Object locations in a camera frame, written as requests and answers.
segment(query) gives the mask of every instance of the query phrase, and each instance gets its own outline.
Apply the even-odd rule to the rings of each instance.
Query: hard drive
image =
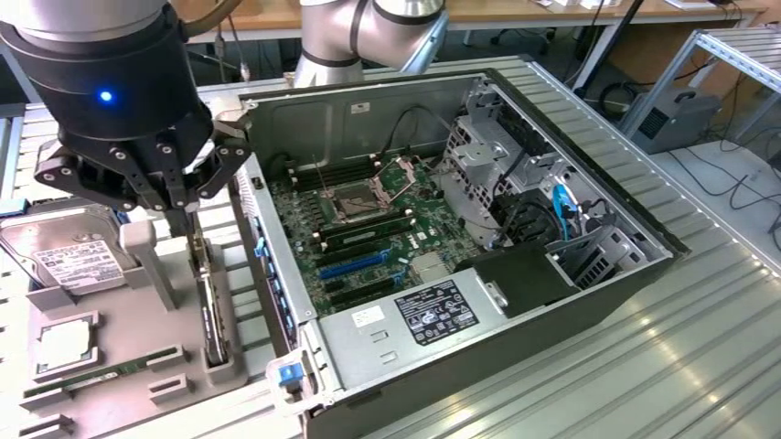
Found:
[[[39,287],[94,293],[124,284],[122,272],[138,266],[120,247],[124,222],[123,214],[82,198],[47,201],[0,220],[0,246]]]

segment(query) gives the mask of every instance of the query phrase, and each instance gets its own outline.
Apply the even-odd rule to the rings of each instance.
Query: open computer tower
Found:
[[[494,70],[242,97],[277,409],[357,437],[598,324],[686,252]]]

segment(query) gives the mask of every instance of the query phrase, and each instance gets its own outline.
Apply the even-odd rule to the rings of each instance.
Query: hard drive label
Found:
[[[80,288],[122,277],[122,267],[106,241],[91,241],[35,252],[40,266],[66,289]]]
[[[422,346],[480,323],[453,281],[399,297],[395,304],[413,338]]]

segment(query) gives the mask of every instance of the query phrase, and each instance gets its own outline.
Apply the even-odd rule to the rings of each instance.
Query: motherboard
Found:
[[[482,253],[433,182],[406,156],[289,169],[270,185],[322,316],[435,281]]]

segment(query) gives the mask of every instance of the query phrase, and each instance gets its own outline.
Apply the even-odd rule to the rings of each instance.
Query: aluminum work table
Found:
[[[430,71],[486,67],[516,84],[692,254],[598,326],[369,437],[781,437],[777,275],[753,257],[748,244],[733,238],[731,225],[538,65],[516,58],[476,59],[434,65]],[[367,77],[395,75],[390,70],[374,70]],[[202,96],[211,104],[221,96],[285,87],[283,80],[271,80],[203,88]],[[28,106],[12,186],[16,196],[32,193],[31,155],[55,129],[46,109]],[[218,198],[201,218],[206,234],[230,259],[251,383],[114,437],[262,434],[265,438],[291,438],[302,434],[297,419],[275,414],[270,403],[263,367],[274,352],[226,202]],[[158,251],[180,252],[183,244],[162,239]],[[2,274],[0,324],[7,330],[0,333],[0,357],[7,361],[0,363],[0,380],[6,381],[12,380],[15,360],[23,355],[14,350],[19,346],[15,332],[22,328],[12,317],[27,304],[19,287],[22,273],[4,262]],[[0,393],[0,404],[7,425],[27,415],[16,407],[14,395]]]

